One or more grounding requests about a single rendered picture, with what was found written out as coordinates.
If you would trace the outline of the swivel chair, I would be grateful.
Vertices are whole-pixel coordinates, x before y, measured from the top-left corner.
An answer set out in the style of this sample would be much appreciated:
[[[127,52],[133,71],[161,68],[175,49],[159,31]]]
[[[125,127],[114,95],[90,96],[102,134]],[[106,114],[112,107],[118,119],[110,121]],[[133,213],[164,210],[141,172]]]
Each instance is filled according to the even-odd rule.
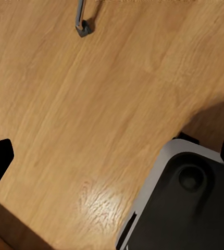
[[[91,29],[87,21],[82,20],[84,15],[85,5],[86,5],[86,0],[79,0],[76,22],[75,22],[76,30],[81,38],[91,33]]]

